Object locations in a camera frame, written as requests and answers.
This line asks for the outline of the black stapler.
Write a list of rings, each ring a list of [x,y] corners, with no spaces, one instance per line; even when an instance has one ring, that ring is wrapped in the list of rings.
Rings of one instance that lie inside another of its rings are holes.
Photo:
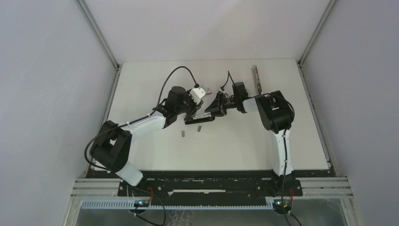
[[[188,119],[184,120],[185,125],[199,124],[205,122],[211,122],[215,120],[215,116],[211,113],[201,113],[198,115],[194,115]]]

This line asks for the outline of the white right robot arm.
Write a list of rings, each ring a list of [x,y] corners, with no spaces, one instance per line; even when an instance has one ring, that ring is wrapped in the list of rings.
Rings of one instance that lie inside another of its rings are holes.
[[[282,92],[250,97],[243,82],[232,85],[233,95],[218,91],[214,101],[205,109],[213,117],[223,117],[228,109],[235,108],[241,113],[258,112],[263,127],[269,131],[274,150],[273,172],[282,177],[293,172],[290,160],[289,133],[295,118],[295,111]]]

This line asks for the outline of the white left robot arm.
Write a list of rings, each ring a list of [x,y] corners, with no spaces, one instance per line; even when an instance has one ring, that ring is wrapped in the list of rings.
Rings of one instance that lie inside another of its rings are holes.
[[[127,182],[131,193],[142,196],[146,193],[147,183],[142,180],[142,172],[129,162],[131,143],[165,129],[181,114],[190,118],[201,108],[206,95],[207,91],[200,86],[190,90],[173,86],[150,114],[124,124],[106,121],[98,135],[89,141],[85,152],[100,164],[100,168]]]

